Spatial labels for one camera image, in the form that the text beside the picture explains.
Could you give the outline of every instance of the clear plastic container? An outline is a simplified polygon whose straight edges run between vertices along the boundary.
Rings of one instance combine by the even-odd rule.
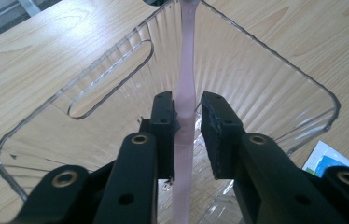
[[[91,172],[117,157],[122,139],[149,118],[153,97],[175,91],[181,50],[178,1],[150,17],[60,89],[0,141],[0,174],[24,199],[64,164]],[[290,155],[327,131],[340,104],[322,85],[222,13],[196,13],[197,95],[224,96],[247,132],[273,138]],[[230,181],[213,178],[197,117],[191,223],[239,222]],[[171,188],[159,185],[159,223],[170,222]]]

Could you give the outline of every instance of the wooden table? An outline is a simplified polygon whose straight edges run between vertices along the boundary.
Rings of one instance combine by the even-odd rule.
[[[209,0],[333,91],[342,110],[319,137],[349,158],[349,1]],[[0,138],[156,8],[142,0],[63,0],[0,35]],[[318,139],[295,153],[302,165]],[[0,222],[21,200],[0,177]]]

